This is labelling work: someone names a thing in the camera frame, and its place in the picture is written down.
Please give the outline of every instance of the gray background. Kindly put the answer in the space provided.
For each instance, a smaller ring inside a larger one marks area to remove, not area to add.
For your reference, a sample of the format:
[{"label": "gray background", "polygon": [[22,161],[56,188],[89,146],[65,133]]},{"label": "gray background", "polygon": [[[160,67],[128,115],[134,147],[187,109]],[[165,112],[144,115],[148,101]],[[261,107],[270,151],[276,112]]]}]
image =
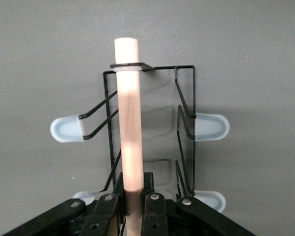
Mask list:
[{"label": "gray background", "polygon": [[[104,98],[102,72],[124,36],[152,66],[194,64],[197,111],[229,119],[225,139],[197,146],[196,189],[221,192],[224,214],[257,235],[295,236],[295,1],[256,0],[0,1],[0,234],[103,187],[106,130],[61,144],[49,125]],[[179,100],[169,73],[146,78],[145,170],[170,190],[177,141],[163,137]]]}]

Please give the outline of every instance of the screw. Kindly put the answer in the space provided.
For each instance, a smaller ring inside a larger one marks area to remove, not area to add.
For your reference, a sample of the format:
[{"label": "screw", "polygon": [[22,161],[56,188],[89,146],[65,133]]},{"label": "screw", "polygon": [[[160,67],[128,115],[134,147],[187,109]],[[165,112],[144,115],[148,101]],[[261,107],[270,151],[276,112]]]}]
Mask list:
[{"label": "screw", "polygon": [[159,195],[156,194],[156,193],[154,193],[154,194],[151,196],[151,199],[152,199],[152,200],[157,200],[157,199],[159,199]]},{"label": "screw", "polygon": [[192,202],[190,201],[190,199],[184,199],[184,200],[182,200],[182,204],[186,205],[186,206],[189,206],[189,205],[192,204]]},{"label": "screw", "polygon": [[104,197],[104,200],[105,201],[110,201],[112,199],[113,199],[113,196],[111,194],[109,194],[109,195],[107,195],[107,196]]},{"label": "screw", "polygon": [[70,207],[78,207],[79,206],[79,202],[73,202]]}]

